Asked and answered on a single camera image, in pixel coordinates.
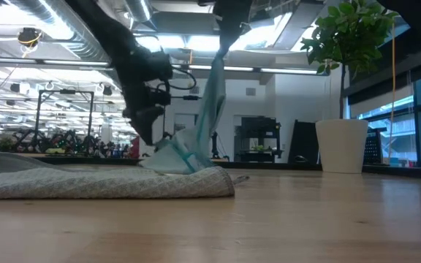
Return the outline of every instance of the potted plant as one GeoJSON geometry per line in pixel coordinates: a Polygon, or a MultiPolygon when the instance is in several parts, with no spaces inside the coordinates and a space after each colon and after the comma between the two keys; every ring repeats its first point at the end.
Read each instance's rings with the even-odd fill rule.
{"type": "Polygon", "coordinates": [[[3,152],[9,152],[14,147],[14,141],[11,137],[2,137],[0,139],[0,150],[3,152]]]}
{"type": "Polygon", "coordinates": [[[316,123],[322,166],[325,172],[360,173],[368,122],[343,119],[346,70],[352,79],[358,72],[376,70],[374,61],[382,57],[378,46],[388,37],[398,13],[365,0],[346,1],[328,7],[328,12],[326,18],[316,20],[311,39],[303,39],[301,48],[309,64],[321,64],[318,74],[341,70],[339,119],[316,123]]]}

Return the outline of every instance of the light blue cloth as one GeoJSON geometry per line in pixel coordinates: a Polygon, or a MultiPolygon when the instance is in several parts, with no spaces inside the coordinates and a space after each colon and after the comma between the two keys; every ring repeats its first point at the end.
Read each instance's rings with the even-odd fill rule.
{"type": "Polygon", "coordinates": [[[178,174],[192,174],[212,167],[209,141],[224,110],[225,96],[224,60],[217,56],[205,85],[196,126],[178,131],[171,140],[157,143],[159,151],[140,165],[157,172],[178,174]]]}

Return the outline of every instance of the plant stem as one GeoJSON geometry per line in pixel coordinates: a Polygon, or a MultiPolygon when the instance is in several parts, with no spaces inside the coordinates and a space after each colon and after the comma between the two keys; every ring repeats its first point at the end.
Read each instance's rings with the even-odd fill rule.
{"type": "Polygon", "coordinates": [[[339,97],[339,118],[344,118],[344,83],[345,83],[345,63],[342,63],[342,76],[341,76],[341,95],[339,97]]]}

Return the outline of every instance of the table surface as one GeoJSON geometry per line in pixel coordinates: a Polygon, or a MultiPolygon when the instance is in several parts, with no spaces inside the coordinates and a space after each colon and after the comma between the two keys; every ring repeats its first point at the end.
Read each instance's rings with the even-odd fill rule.
{"type": "Polygon", "coordinates": [[[230,173],[235,198],[0,201],[0,262],[421,262],[421,180],[230,173]]]}

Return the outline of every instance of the green leaves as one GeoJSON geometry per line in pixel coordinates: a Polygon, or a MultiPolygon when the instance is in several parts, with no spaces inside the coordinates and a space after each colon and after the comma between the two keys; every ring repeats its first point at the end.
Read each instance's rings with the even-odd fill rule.
{"type": "Polygon", "coordinates": [[[341,65],[348,66],[354,77],[358,72],[375,70],[374,61],[388,36],[396,12],[384,11],[380,4],[366,0],[343,2],[328,7],[329,15],[316,19],[311,39],[303,39],[309,64],[318,63],[318,74],[330,74],[341,65]]]}
{"type": "Polygon", "coordinates": [[[308,64],[313,64],[314,59],[316,59],[316,52],[313,50],[308,54],[308,64]]]}
{"type": "Polygon", "coordinates": [[[324,73],[325,70],[326,70],[326,65],[323,64],[323,65],[319,66],[318,71],[316,71],[316,74],[324,73]]]}
{"type": "Polygon", "coordinates": [[[378,3],[372,3],[368,6],[368,10],[369,14],[380,13],[382,11],[382,6],[378,3]]]}
{"type": "Polygon", "coordinates": [[[321,28],[320,28],[319,26],[317,26],[317,27],[313,30],[313,34],[311,34],[311,38],[312,38],[312,39],[316,39],[320,31],[321,31],[321,28]]]}
{"type": "Polygon", "coordinates": [[[345,15],[351,15],[351,14],[355,13],[354,7],[349,3],[340,3],[339,9],[345,15]]]}
{"type": "Polygon", "coordinates": [[[341,15],[337,7],[330,6],[327,8],[327,11],[329,12],[329,15],[333,16],[334,18],[338,18],[341,15]]]}
{"type": "Polygon", "coordinates": [[[340,66],[340,65],[339,65],[339,64],[337,64],[337,63],[332,63],[332,64],[330,65],[330,69],[331,69],[331,70],[334,70],[334,69],[337,69],[339,66],[340,66]]]}

